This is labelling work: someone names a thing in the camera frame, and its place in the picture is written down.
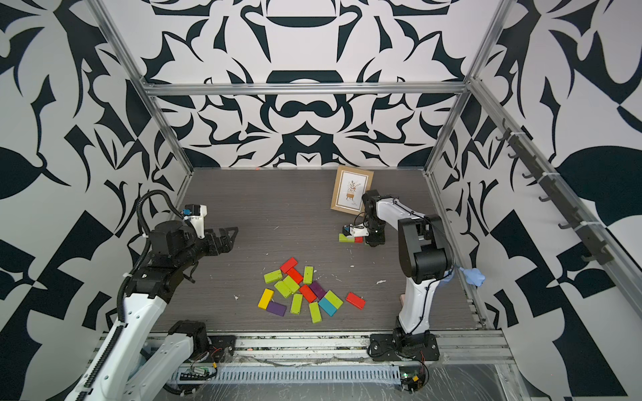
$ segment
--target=blue glove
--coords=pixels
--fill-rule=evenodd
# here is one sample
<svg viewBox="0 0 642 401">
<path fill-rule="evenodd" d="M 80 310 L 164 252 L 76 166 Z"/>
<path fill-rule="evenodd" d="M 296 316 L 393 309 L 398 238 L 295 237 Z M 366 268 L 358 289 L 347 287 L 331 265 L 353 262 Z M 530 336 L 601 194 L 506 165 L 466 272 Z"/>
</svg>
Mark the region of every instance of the blue glove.
<svg viewBox="0 0 642 401">
<path fill-rule="evenodd" d="M 473 269 L 459 268 L 459 270 L 464 272 L 464 276 L 466 276 L 466 282 L 468 284 L 481 287 L 483 284 L 483 281 L 486 280 L 486 276 L 483 275 L 478 268 L 473 268 Z"/>
<path fill-rule="evenodd" d="M 466 277 L 466 282 L 468 284 L 472 284 L 477 287 L 481 287 L 484 280 L 486 280 L 486 276 L 481 273 L 481 271 L 478 268 L 474 269 L 464 269 L 461 266 L 455 266 L 455 268 L 458 268 L 464 273 L 464 276 Z M 455 275 L 455 272 L 453 271 L 448 277 L 444 277 L 439 281 L 439 284 L 437 284 L 437 287 L 442 287 L 446 285 L 450 280 L 453 279 L 453 276 Z"/>
</svg>

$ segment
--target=wooden picture frame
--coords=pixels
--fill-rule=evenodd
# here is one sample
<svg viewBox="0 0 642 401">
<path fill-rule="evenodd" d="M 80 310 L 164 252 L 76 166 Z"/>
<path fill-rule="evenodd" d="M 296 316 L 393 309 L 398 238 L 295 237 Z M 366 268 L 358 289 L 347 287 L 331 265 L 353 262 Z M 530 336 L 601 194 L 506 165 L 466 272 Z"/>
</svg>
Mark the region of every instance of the wooden picture frame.
<svg viewBox="0 0 642 401">
<path fill-rule="evenodd" d="M 336 170 L 330 209 L 359 214 L 364 211 L 361 195 L 372 185 L 373 171 L 339 166 Z"/>
</svg>

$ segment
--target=blue block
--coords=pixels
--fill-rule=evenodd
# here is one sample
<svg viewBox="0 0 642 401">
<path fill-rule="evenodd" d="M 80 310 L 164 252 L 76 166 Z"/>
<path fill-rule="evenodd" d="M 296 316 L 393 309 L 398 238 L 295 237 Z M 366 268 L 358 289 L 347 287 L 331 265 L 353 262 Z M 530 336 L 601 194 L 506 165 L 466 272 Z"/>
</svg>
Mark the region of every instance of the blue block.
<svg viewBox="0 0 642 401">
<path fill-rule="evenodd" d="M 334 307 L 333 304 L 330 303 L 330 301 L 326 300 L 323 298 L 322 300 L 319 301 L 319 306 L 321 309 L 325 311 L 330 316 L 333 316 L 336 313 L 336 308 Z"/>
</svg>

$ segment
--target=clear plastic sheet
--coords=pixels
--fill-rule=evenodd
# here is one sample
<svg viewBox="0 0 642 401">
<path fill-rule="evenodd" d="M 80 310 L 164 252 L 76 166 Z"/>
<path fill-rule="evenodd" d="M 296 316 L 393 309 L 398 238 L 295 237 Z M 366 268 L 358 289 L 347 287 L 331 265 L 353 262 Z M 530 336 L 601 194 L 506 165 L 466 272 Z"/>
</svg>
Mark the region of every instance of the clear plastic sheet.
<svg viewBox="0 0 642 401">
<path fill-rule="evenodd" d="M 334 383 L 204 384 L 194 395 L 182 399 L 197 401 L 272 401 L 272 400 L 440 400 L 495 401 L 505 400 L 501 378 L 495 365 L 429 365 L 428 383 L 410 394 L 387 380 L 354 380 Z M 161 390 L 155 401 L 179 400 L 180 396 Z"/>
</svg>

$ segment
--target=purple block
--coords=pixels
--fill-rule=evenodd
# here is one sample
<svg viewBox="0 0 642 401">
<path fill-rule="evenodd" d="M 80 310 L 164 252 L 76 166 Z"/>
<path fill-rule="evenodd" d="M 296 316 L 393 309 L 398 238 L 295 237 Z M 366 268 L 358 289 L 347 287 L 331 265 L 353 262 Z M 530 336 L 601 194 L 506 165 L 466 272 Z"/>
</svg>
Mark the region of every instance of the purple block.
<svg viewBox="0 0 642 401">
<path fill-rule="evenodd" d="M 317 298 L 319 298 L 320 300 L 322 300 L 322 299 L 323 299 L 323 297 L 325 297 L 325 291 L 323 290 L 323 288 L 321 288 L 321 284 L 319 284 L 318 282 L 313 281 L 313 282 L 312 282 L 312 284 L 310 284 L 308 287 L 310 287 L 310 289 L 312 290 L 312 292 L 313 292 L 313 293 L 317 296 Z"/>
<path fill-rule="evenodd" d="M 276 303 L 276 302 L 270 301 L 270 303 L 268 303 L 268 307 L 267 307 L 266 311 L 268 311 L 270 313 L 277 314 L 279 316 L 285 316 L 285 310 L 286 309 L 287 308 L 286 308 L 285 305 L 281 305 L 280 303 Z"/>
</svg>

